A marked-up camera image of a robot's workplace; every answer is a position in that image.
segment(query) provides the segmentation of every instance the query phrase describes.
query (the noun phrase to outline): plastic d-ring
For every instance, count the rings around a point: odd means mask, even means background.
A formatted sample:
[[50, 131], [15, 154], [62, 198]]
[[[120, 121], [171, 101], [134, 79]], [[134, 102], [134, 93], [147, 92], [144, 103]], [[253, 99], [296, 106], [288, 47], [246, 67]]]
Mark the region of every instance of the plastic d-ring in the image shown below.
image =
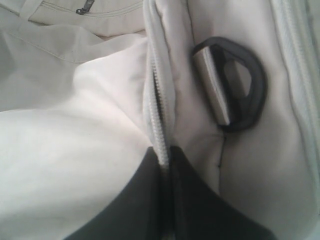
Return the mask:
[[[223, 37], [211, 37], [194, 48], [193, 55], [209, 47], [216, 73], [228, 98], [236, 118], [229, 125], [221, 125], [225, 132], [242, 131], [253, 126], [262, 112], [267, 94], [267, 79], [257, 57], [245, 47]], [[251, 85], [247, 96], [236, 98], [226, 77], [224, 67], [227, 62], [236, 61], [246, 67], [251, 75]]]

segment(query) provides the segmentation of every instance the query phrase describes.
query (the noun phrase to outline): white fabric lining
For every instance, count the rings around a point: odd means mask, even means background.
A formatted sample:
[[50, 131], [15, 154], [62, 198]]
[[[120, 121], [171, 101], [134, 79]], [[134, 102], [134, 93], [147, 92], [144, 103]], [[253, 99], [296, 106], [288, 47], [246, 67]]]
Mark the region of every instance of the white fabric lining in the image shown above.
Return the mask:
[[24, 5], [20, 11], [20, 17], [29, 20], [29, 18], [36, 12], [43, 0], [25, 0]]

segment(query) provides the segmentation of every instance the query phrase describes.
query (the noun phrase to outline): beige fabric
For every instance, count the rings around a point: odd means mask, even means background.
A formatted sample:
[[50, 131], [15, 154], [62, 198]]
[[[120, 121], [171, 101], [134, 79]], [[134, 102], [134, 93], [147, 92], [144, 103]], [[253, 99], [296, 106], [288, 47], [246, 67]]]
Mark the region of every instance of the beige fabric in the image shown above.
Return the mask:
[[64, 239], [126, 186], [152, 145], [146, 53], [143, 35], [103, 41], [0, 7], [1, 240]]
[[68, 24], [81, 26], [104, 37], [129, 34], [144, 29], [142, 0], [96, 0], [90, 12], [76, 14], [84, 7], [85, 1], [43, 0], [31, 21], [46, 24]]
[[25, 2], [26, 0], [0, 0], [0, 7], [19, 15]]
[[[317, 222], [317, 201], [269, 2], [156, 2], [175, 84], [175, 144], [183, 148], [208, 185], [232, 206], [271, 229], [280, 240], [303, 239]], [[190, 61], [194, 46], [190, 38], [198, 44], [212, 36], [226, 37], [251, 49], [268, 78], [259, 123], [226, 135], [224, 147]]]
[[221, 196], [279, 239], [303, 239], [317, 220], [316, 198], [271, 7], [264, 0], [190, 0], [189, 8], [196, 43], [211, 36], [236, 41], [257, 55], [268, 78], [258, 125], [226, 136]]

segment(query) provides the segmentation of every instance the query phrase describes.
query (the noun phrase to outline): metal zipper pull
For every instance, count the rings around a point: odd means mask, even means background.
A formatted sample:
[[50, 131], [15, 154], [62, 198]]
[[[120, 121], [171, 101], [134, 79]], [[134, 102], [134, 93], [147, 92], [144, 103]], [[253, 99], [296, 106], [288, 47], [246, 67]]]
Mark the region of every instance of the metal zipper pull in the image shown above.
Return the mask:
[[94, 2], [95, 2], [95, 0], [86, 0], [86, 2], [84, 4], [84, 7], [81, 8], [81, 9], [77, 9], [75, 11], [75, 13], [77, 13], [79, 15], [87, 14], [90, 11], [90, 9], [91, 9], [92, 5], [94, 4]]

